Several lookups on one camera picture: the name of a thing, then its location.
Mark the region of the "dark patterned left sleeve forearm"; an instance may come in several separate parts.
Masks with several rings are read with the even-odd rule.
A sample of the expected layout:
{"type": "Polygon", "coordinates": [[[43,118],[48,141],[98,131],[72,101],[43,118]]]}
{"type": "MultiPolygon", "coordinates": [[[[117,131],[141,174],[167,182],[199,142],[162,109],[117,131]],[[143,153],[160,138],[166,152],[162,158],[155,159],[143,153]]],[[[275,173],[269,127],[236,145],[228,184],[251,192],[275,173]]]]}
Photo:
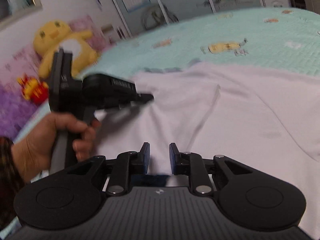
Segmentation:
{"type": "Polygon", "coordinates": [[[0,155],[0,198],[1,198],[1,230],[6,228],[16,217],[14,198],[25,186],[12,158],[13,142],[7,137],[1,137],[0,155]]]}

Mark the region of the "left hand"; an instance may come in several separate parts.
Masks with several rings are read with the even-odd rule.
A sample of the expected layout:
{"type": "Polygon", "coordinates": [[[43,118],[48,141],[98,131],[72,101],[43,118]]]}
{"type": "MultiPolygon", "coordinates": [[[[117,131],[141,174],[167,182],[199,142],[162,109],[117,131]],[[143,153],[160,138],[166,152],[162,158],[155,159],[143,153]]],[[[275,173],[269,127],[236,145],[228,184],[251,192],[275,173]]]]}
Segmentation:
{"type": "Polygon", "coordinates": [[[96,118],[87,125],[71,114],[47,114],[25,138],[11,147],[12,159],[21,178],[27,183],[50,168],[52,147],[59,131],[80,134],[81,138],[73,141],[72,149],[78,161],[88,159],[99,126],[96,118]]]}

